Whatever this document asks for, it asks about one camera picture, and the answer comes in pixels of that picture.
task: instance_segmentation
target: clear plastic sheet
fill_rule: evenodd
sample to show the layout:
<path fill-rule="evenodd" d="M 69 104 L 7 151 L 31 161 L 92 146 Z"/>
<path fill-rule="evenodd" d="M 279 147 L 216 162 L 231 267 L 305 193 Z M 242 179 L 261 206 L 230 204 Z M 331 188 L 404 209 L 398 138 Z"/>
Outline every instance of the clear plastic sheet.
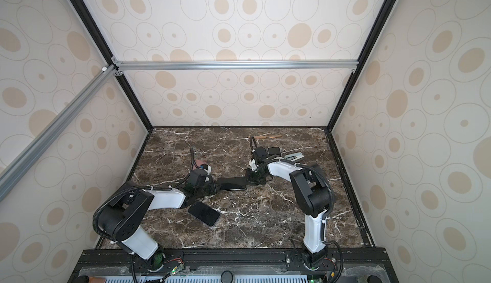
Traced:
<path fill-rule="evenodd" d="M 375 266 L 354 266 L 354 267 L 345 267 L 342 277 L 355 277 L 357 278 L 356 283 L 366 283 L 369 276 L 376 276 L 383 283 L 390 283 L 389 276 L 384 268 L 379 265 Z"/>

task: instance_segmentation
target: black knob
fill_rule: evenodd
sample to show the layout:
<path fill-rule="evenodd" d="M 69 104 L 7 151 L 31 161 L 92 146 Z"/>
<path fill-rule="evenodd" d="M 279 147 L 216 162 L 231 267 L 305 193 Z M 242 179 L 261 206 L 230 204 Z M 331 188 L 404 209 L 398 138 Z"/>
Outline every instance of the black knob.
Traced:
<path fill-rule="evenodd" d="M 232 283 L 234 281 L 234 275 L 228 271 L 225 270 L 220 277 L 221 283 Z"/>
<path fill-rule="evenodd" d="M 380 280 L 379 277 L 376 276 L 369 276 L 367 279 L 368 283 L 382 283 L 382 280 Z"/>

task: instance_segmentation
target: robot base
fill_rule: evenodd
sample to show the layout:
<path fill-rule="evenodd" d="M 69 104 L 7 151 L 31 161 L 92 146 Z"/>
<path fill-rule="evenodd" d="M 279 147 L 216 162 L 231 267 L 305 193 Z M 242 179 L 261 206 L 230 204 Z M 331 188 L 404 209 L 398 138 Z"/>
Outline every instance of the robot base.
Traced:
<path fill-rule="evenodd" d="M 310 252 L 305 246 L 302 247 L 303 250 L 300 255 L 302 256 L 302 260 L 307 269 L 316 270 L 319 266 L 322 266 L 324 258 L 328 256 L 328 247 L 324 247 L 324 249 L 316 253 Z"/>

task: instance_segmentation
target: phone screen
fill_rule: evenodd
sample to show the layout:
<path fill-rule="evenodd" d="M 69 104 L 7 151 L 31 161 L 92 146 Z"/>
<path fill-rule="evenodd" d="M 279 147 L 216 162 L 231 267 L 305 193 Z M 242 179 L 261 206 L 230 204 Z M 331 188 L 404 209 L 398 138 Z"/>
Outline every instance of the phone screen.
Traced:
<path fill-rule="evenodd" d="M 187 212 L 209 226 L 215 225 L 215 222 L 217 222 L 218 218 L 220 217 L 220 213 L 201 202 L 196 202 L 195 204 L 191 205 Z"/>
<path fill-rule="evenodd" d="M 220 191 L 245 190 L 247 186 L 247 178 L 245 176 L 221 177 L 217 180 L 217 183 L 220 186 Z"/>

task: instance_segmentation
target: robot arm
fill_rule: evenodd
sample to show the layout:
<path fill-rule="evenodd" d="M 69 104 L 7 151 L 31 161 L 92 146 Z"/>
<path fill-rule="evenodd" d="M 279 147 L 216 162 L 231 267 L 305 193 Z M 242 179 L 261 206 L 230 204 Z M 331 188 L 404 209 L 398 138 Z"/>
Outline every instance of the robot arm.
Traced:
<path fill-rule="evenodd" d="M 252 136 L 249 139 L 255 147 L 251 143 L 248 180 L 261 184 L 266 176 L 279 176 L 292 183 L 297 204 L 305 214 L 304 262 L 309 268 L 319 265 L 326 254 L 326 218 L 334 204 L 334 193 L 326 175 L 316 163 L 309 166 L 295 163 L 301 154 L 286 160 L 279 148 L 265 149 L 257 146 Z"/>
<path fill-rule="evenodd" d="M 123 184 L 93 216 L 94 230 L 117 243 L 130 254 L 137 254 L 155 271 L 162 267 L 165 258 L 162 248 L 141 227 L 146 212 L 161 208 L 186 208 L 196 199 L 216 194 L 211 167 L 202 162 L 200 166 L 192 160 L 193 166 L 182 188 L 157 188 L 138 186 L 134 182 Z"/>

